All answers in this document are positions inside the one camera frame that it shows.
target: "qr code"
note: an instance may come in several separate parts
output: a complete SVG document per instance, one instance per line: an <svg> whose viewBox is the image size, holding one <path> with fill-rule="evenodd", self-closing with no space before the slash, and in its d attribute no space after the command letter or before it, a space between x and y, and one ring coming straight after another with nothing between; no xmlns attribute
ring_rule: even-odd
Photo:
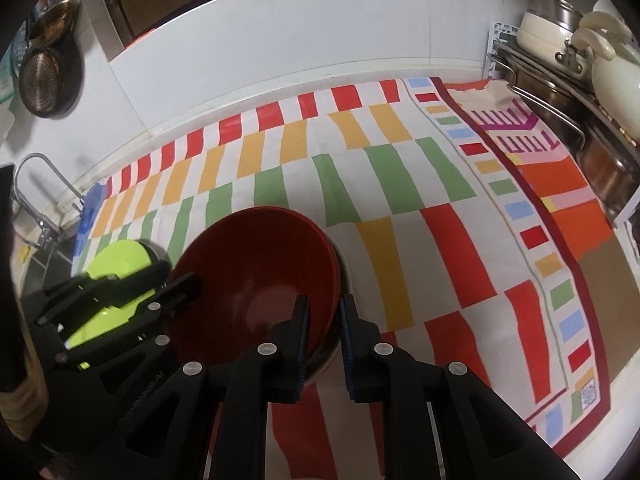
<svg viewBox="0 0 640 480"><path fill-rule="evenodd" d="M582 410L586 410L596 400L596 381L592 379L580 391L580 400L582 401Z"/></svg>

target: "colorful patterned tablecloth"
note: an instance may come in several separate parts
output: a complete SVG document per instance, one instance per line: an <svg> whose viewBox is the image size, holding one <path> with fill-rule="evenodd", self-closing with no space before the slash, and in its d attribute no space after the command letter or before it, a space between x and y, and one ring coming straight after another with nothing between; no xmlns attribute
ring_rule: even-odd
<svg viewBox="0 0 640 480"><path fill-rule="evenodd" d="M567 150L503 82L423 77L293 96L194 131L104 180L82 270L123 238L175 263L220 218L295 209L346 263L360 315L416 359L465 362L564 456L609 409L577 260L612 231ZM380 407L340 359L270 406L268 479L379 479Z"/></svg>

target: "screw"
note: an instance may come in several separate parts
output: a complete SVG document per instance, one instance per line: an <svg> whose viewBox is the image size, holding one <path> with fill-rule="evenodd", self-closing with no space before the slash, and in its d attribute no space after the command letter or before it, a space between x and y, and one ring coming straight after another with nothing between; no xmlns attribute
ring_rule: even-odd
<svg viewBox="0 0 640 480"><path fill-rule="evenodd" d="M394 348L389 343L378 343L373 347L373 351L378 355L391 355Z"/></svg>
<svg viewBox="0 0 640 480"><path fill-rule="evenodd" d="M158 346L168 345L169 341L171 341L171 339L167 334L160 334L159 336L156 336L156 344Z"/></svg>
<svg viewBox="0 0 640 480"><path fill-rule="evenodd" d="M197 361L191 361L182 367L185 375L197 375L202 371L202 365Z"/></svg>
<svg viewBox="0 0 640 480"><path fill-rule="evenodd" d="M273 343L262 343L258 346L258 354L260 355L271 355L275 354L278 347Z"/></svg>
<svg viewBox="0 0 640 480"><path fill-rule="evenodd" d="M467 371L468 368L466 365L460 361L453 361L452 363L449 363L449 372L454 375L464 375Z"/></svg>

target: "faucet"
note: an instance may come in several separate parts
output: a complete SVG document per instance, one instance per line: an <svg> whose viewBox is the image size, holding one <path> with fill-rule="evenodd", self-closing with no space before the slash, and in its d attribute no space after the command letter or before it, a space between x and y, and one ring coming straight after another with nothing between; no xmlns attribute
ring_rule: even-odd
<svg viewBox="0 0 640 480"><path fill-rule="evenodd" d="M51 218L46 216L44 213L38 211L27 197L23 195L23 193L18 189L18 175L20 170L24 166L24 163L27 162L30 158L41 158L44 162L53 170L53 172L58 176L58 178L64 182L64 184L71 190L73 193L79 198L81 205L84 205L84 196L58 171L53 163L49 160L49 157L43 155L42 153L30 153L25 156L20 164L15 168L14 172L14 196L18 204L22 206L27 213L36 221L36 224L40 228L40 236L38 236L38 240L36 242L27 242L30 246L33 246L36 249L43 249L47 246L47 244L51 240L57 240L62 234L62 230L58 227ZM82 210L76 205L74 202L73 207L79 213Z"/></svg>

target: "stainless steel pot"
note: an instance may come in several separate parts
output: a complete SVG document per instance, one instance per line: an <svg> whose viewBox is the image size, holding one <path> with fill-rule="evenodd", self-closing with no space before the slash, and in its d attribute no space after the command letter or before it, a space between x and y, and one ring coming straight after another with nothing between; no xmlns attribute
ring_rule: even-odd
<svg viewBox="0 0 640 480"><path fill-rule="evenodd" d="M638 188L640 168L596 117L584 126L588 140L576 161L596 196L615 216Z"/></svg>
<svg viewBox="0 0 640 480"><path fill-rule="evenodd" d="M584 146L585 137L580 123L588 110L580 101L511 54L505 53L504 60L494 54L489 56L507 69L508 88L527 101L531 110L573 154Z"/></svg>
<svg viewBox="0 0 640 480"><path fill-rule="evenodd" d="M528 0L527 12L559 25L570 32L578 30L582 14L568 0Z"/></svg>

